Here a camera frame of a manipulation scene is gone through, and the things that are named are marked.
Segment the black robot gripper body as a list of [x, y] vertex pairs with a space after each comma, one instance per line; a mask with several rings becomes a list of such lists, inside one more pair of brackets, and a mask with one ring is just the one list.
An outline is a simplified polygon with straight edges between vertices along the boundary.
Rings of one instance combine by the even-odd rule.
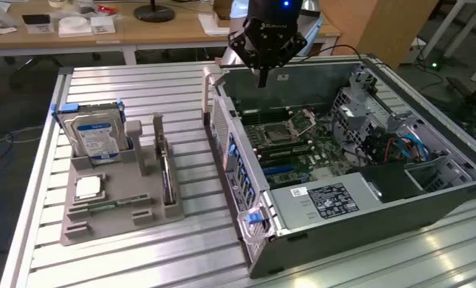
[[298, 32], [297, 19], [301, 1], [249, 1], [244, 33], [258, 52], [262, 68], [262, 50], [266, 41], [277, 34], [288, 36]]

